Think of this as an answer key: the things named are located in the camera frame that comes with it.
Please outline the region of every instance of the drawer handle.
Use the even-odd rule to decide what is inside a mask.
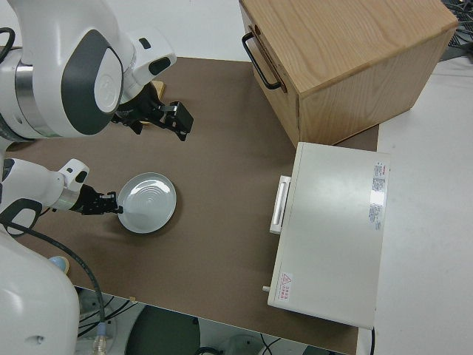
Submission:
[[[242,38],[242,43],[243,43],[243,48],[245,48],[246,53],[248,54],[248,57],[250,57],[251,63],[253,63],[254,68],[259,74],[259,77],[263,81],[263,84],[269,89],[269,90],[275,90],[281,87],[281,82],[277,81],[276,83],[270,84],[267,78],[265,77],[265,74],[263,71],[261,71],[261,68],[259,67],[258,63],[256,62],[256,59],[253,57],[253,54],[251,54],[250,48],[246,44],[248,39],[251,39],[254,37],[254,34],[252,32],[247,33],[246,35],[243,36]]]

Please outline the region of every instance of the wooden drawer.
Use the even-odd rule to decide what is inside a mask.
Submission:
[[[416,102],[457,26],[439,0],[239,0],[257,81],[294,145],[335,144]]]
[[[269,43],[264,33],[259,29],[258,24],[250,18],[242,5],[240,7],[245,31],[253,35],[253,38],[246,41],[252,56],[267,81],[270,84],[279,82],[281,83],[281,87],[268,89],[256,69],[253,69],[256,81],[258,81],[263,93],[278,116],[281,125],[284,127],[289,139],[295,146],[297,142],[299,142],[299,95],[294,89],[284,67],[277,61],[276,56],[272,53]]]

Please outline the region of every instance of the brown tabletop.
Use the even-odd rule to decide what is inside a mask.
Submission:
[[[135,175],[159,172],[177,190],[171,220],[134,234],[116,215],[47,213],[35,229],[60,240],[95,272],[104,292],[320,348],[354,354],[358,329],[267,305],[279,238],[269,225],[280,175],[296,154],[253,79],[251,64],[179,58],[159,77],[163,100],[182,101],[194,116],[186,142],[156,126],[141,135],[110,124],[91,138],[15,146],[7,156],[60,169],[70,158],[90,168],[86,183],[117,191]],[[343,142],[376,148],[377,128]],[[25,236],[45,257],[60,254]],[[91,288],[72,264],[75,285]]]

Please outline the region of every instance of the label sticker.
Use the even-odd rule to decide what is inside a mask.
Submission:
[[[370,195],[370,225],[377,231],[383,228],[384,205],[386,204],[386,176],[388,167],[385,163],[377,162],[372,174]]]
[[[281,273],[281,278],[278,284],[278,300],[288,301],[290,297],[290,287],[293,283],[293,275],[288,272]]]

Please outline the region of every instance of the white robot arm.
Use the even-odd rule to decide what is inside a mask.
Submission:
[[[95,135],[110,121],[137,134],[141,121],[149,121],[186,139],[193,118],[180,102],[160,102],[150,84],[176,61],[157,30],[121,32],[101,0],[7,1],[18,17],[23,47],[7,48],[0,58],[0,164],[12,142]],[[1,222],[31,227],[45,206],[120,213],[113,194],[84,185],[88,173],[74,159],[58,172],[23,160],[4,162],[0,303],[7,310],[0,342],[5,353],[74,352],[78,301],[69,279],[17,243],[12,236],[21,232]]]

